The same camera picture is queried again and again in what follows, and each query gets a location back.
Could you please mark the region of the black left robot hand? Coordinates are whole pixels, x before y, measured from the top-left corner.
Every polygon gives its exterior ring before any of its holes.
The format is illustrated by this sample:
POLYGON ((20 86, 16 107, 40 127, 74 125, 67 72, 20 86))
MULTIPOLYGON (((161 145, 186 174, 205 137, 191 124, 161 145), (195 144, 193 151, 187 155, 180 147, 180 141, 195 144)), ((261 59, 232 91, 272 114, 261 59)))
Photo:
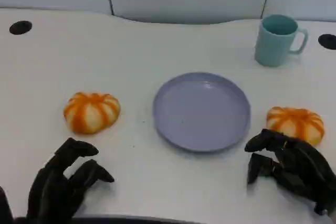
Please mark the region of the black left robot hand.
POLYGON ((80 208, 95 182, 114 182, 112 175, 93 159, 83 163, 69 178, 64 175, 78 158, 98 153, 92 144, 68 138, 37 173, 29 191, 27 220, 65 223, 80 208))

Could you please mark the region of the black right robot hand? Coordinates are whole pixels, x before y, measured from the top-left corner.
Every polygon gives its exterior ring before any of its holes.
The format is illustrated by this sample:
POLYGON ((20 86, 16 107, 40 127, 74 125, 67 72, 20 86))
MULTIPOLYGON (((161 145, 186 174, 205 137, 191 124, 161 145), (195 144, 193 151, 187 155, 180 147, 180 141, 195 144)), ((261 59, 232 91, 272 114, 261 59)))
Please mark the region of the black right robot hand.
POLYGON ((315 202, 318 215, 335 213, 335 173, 324 156, 309 143, 263 129, 245 145, 251 153, 247 183, 272 177, 285 190, 315 202))

